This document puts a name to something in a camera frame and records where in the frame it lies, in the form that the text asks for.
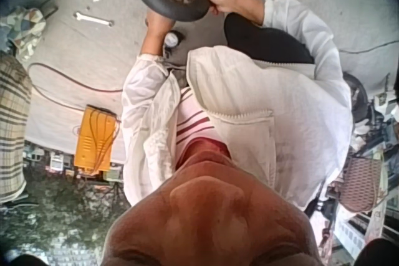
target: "striped shirt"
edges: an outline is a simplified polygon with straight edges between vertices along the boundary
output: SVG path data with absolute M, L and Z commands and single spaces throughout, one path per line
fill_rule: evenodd
M 207 138 L 223 143 L 207 114 L 197 103 L 193 91 L 186 87 L 181 90 L 178 106 L 176 137 L 176 160 L 179 161 L 187 145 L 193 139 Z

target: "plaid fabric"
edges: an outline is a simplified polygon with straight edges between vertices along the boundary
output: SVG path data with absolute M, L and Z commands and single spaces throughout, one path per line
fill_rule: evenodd
M 15 57 L 0 52 L 0 202 L 23 192 L 22 154 L 32 82 Z

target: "gray floor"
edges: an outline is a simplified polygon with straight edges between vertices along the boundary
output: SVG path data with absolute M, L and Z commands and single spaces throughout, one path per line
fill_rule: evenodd
M 44 0 L 1 0 L 0 13 L 14 6 L 36 7 Z M 339 49 L 364 50 L 397 40 L 398 0 L 300 0 L 332 28 Z M 56 0 L 59 11 L 47 23 L 44 39 L 31 62 L 51 65 L 93 87 L 118 89 L 135 61 L 145 34 L 145 6 L 140 0 Z M 75 11 L 112 19 L 113 28 L 76 21 Z M 224 44 L 223 18 L 206 16 L 191 24 L 177 24 L 187 36 L 173 60 L 185 62 L 186 53 L 200 46 Z M 369 94 L 383 88 L 391 73 L 397 74 L 399 44 L 360 55 L 342 54 L 342 67 L 358 77 Z M 91 104 L 121 112 L 120 96 L 84 90 L 62 77 L 42 69 L 32 69 L 34 84 L 65 103 L 84 107 Z M 26 137 L 40 145 L 74 153 L 74 127 L 82 114 L 58 107 L 33 94 Z M 124 160 L 121 136 L 113 147 L 113 160 Z

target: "nose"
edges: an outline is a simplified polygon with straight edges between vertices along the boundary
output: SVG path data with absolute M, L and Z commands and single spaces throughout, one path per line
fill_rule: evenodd
M 170 193 L 174 233 L 184 234 L 186 246 L 198 250 L 236 250 L 247 232 L 245 202 L 237 186 L 209 176 L 195 178 Z

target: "black pants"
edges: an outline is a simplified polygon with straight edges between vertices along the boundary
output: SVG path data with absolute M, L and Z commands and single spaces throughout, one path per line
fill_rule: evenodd
M 305 45 L 288 33 L 275 28 L 260 28 L 235 13 L 226 17 L 224 34 L 228 47 L 252 59 L 282 63 L 314 63 Z

